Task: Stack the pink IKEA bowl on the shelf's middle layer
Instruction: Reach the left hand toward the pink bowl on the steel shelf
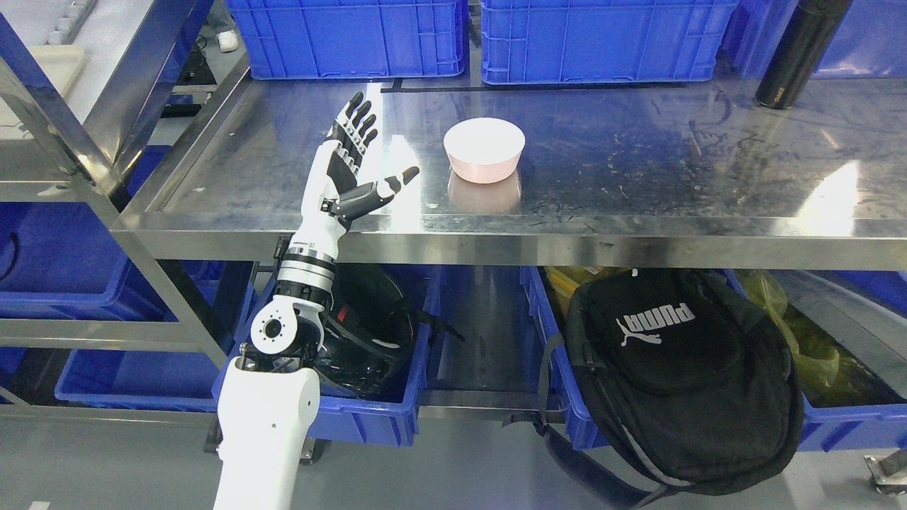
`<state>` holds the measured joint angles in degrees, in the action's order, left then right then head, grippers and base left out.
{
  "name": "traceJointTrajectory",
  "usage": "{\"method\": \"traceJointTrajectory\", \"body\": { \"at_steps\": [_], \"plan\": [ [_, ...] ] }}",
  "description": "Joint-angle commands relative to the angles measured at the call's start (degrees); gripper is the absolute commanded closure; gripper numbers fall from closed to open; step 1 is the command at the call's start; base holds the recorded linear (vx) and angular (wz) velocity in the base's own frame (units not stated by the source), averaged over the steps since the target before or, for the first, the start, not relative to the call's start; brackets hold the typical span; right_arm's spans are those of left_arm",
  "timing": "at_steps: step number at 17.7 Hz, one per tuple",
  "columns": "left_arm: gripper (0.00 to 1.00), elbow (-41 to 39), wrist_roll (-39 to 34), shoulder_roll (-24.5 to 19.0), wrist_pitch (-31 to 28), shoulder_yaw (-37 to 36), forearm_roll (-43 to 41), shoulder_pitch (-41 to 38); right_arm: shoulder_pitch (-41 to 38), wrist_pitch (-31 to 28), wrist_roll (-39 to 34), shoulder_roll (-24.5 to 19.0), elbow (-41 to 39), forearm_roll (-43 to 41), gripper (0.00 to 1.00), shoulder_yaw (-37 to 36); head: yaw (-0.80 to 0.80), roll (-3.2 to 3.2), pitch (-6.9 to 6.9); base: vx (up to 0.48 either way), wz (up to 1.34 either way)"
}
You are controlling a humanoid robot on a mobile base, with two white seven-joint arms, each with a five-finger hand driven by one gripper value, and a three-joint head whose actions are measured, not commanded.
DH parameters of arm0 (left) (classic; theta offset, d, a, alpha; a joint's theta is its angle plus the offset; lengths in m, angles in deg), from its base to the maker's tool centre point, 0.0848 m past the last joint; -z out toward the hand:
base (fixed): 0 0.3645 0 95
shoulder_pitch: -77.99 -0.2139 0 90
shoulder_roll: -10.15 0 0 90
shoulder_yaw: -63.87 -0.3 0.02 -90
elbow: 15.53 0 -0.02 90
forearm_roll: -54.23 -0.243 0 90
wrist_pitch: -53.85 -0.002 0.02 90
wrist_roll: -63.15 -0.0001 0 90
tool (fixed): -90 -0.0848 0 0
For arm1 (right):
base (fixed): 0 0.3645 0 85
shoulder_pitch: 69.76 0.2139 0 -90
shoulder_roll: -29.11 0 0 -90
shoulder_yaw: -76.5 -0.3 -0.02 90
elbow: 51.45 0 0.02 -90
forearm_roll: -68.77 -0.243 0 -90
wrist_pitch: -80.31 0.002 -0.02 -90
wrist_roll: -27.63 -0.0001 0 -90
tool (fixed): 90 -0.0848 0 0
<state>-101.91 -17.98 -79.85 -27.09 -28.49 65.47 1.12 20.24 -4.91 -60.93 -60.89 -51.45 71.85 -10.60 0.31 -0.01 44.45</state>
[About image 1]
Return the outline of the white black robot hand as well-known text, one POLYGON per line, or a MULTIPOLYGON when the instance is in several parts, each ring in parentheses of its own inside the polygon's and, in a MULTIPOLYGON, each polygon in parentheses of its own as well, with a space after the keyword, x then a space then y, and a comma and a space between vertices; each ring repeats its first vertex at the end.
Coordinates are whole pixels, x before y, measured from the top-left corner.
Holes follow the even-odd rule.
POLYGON ((420 174, 410 166, 386 178, 359 183, 369 145, 376 139, 372 103, 357 91, 333 120, 315 151, 300 207, 301 224, 291 237, 294 248, 337 254, 341 237, 352 223, 388 205, 420 174))

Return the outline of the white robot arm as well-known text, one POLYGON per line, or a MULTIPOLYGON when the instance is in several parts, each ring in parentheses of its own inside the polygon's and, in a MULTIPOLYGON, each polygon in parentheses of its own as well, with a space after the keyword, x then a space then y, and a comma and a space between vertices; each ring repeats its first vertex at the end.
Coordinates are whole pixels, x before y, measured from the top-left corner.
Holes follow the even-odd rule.
POLYGON ((279 289, 252 320, 252 352, 227 363, 218 398, 222 471, 216 509, 288 509, 309 427, 320 409, 320 376, 308 349, 324 340, 336 273, 336 236, 291 237, 279 289))

